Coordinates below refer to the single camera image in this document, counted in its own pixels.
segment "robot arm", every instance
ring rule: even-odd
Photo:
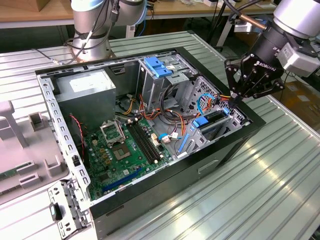
[[[72,0],[71,7],[75,36],[67,45],[78,60],[94,61],[112,55],[108,36],[113,26],[136,25],[145,19],[147,0]]]
[[[230,108],[243,98],[258,99],[283,90],[281,76],[285,70],[308,77],[320,66],[309,41],[320,32],[320,0],[282,0],[268,26],[257,25],[250,17],[235,13],[263,32],[242,59],[224,63]],[[238,70],[241,74],[236,80]]]

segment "yellow wire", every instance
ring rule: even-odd
[[[131,99],[130,107],[129,107],[129,109],[128,109],[126,112],[123,113],[124,115],[128,115],[128,114],[131,112],[133,103],[134,103],[134,100]]]

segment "workbench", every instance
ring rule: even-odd
[[[110,44],[118,57],[185,47],[227,84],[224,57],[195,34]],[[72,58],[66,47],[42,50],[58,60]],[[34,71],[53,66],[31,50],[0,54],[0,101],[12,100],[18,121],[37,111],[49,117]],[[271,96],[246,103],[266,125],[231,161],[106,239],[309,239],[320,224],[320,135]],[[0,206],[3,239],[59,239],[48,187]],[[94,232],[88,227],[71,240],[94,240]]]
[[[237,3],[236,8],[245,4],[247,0]],[[195,5],[186,5],[179,0],[174,1],[158,1],[154,3],[154,15],[150,10],[147,11],[146,19],[183,19],[183,18],[200,18],[212,17],[216,6],[207,6],[203,3]],[[243,10],[247,15],[272,14],[275,8],[261,8],[252,5]],[[227,7],[223,16],[228,16],[231,10]],[[40,12],[28,11],[18,8],[0,6],[0,29],[6,28],[26,28],[26,27],[43,27],[43,26],[60,26],[73,25],[74,15],[71,8],[70,0],[51,0]],[[134,37],[135,29],[127,26],[126,37]],[[222,46],[225,42],[231,24],[226,24],[218,41],[218,46]]]

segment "blue plastic latch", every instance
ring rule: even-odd
[[[196,118],[195,120],[193,120],[192,123],[196,128],[199,128],[202,125],[207,124],[208,120],[204,116],[200,116],[200,117]]]
[[[189,138],[189,133],[187,133],[181,143],[181,146],[179,147],[178,149],[178,152],[181,153],[182,149],[184,148],[184,145],[186,144],[186,141],[188,140]]]
[[[226,108],[226,107],[223,108],[223,111],[227,115],[229,115],[229,113],[230,113],[230,110],[228,108]]]
[[[168,70],[164,63],[155,56],[145,57],[144,62],[157,78],[169,76],[173,73],[172,71]]]

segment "chip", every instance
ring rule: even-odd
[[[100,179],[101,182],[109,179],[108,173],[105,173],[105,174],[100,175],[100,176],[99,176],[99,179]]]
[[[118,161],[131,156],[129,148],[126,146],[125,143],[113,147],[112,152]]]

